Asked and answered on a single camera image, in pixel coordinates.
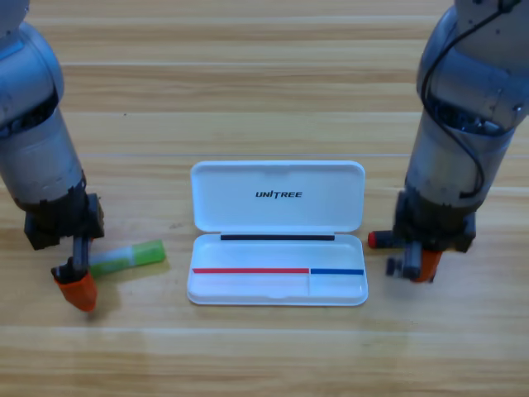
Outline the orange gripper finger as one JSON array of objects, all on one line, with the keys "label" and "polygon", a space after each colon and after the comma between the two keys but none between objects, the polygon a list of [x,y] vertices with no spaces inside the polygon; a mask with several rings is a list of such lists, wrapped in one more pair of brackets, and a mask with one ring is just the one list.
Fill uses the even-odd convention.
[{"label": "orange gripper finger", "polygon": [[97,303],[98,288],[93,276],[88,271],[79,280],[71,282],[54,278],[65,300],[83,312],[92,312]]},{"label": "orange gripper finger", "polygon": [[419,276],[412,280],[414,283],[432,283],[441,260],[442,251],[430,251],[422,249],[421,269]]}]

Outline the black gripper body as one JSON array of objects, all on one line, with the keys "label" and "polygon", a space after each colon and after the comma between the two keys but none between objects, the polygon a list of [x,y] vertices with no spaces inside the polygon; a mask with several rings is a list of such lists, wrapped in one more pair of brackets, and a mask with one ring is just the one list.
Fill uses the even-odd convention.
[{"label": "black gripper body", "polygon": [[403,254],[387,259],[386,275],[418,277],[422,249],[466,253],[476,237],[476,207],[433,203],[412,189],[398,194],[391,242]]},{"label": "black gripper body", "polygon": [[105,232],[99,198],[86,192],[85,178],[56,200],[15,204],[26,213],[24,233],[34,250],[57,246],[63,237],[74,239],[73,255],[51,270],[56,281],[74,283],[88,274],[89,244]]}]

